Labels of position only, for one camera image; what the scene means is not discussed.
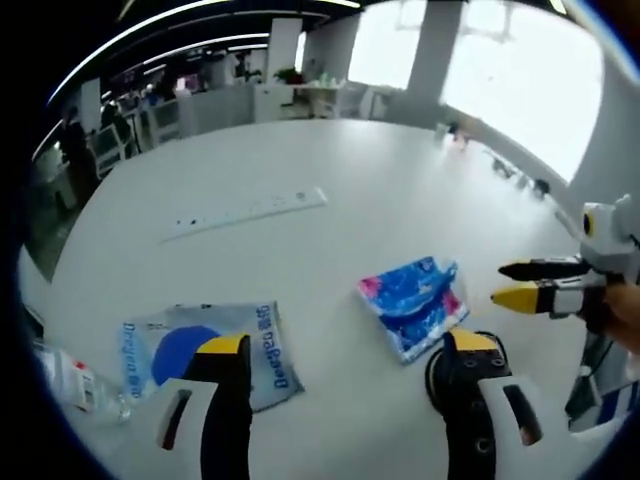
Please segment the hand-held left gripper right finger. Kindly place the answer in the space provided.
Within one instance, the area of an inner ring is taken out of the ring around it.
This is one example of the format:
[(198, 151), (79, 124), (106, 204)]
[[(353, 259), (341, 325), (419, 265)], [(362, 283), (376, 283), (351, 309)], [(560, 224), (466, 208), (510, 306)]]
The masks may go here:
[(500, 338), (453, 328), (429, 359), (427, 396), (445, 423), (449, 479), (542, 479), (543, 430)]

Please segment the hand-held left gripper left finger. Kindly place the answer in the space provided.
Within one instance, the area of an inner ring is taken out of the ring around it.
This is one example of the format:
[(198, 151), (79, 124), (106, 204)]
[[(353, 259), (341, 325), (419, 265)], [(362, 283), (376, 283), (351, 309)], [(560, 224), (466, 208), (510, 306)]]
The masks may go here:
[(248, 479), (250, 337), (172, 332), (153, 360), (168, 395), (158, 444), (160, 479)]

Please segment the person's right hand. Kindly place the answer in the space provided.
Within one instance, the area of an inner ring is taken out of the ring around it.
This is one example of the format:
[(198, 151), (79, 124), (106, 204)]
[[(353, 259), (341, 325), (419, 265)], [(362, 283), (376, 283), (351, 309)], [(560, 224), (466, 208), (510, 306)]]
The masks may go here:
[(639, 297), (639, 286), (632, 284), (608, 286), (604, 296), (611, 310), (605, 323), (605, 333), (634, 355), (639, 355), (640, 351)]

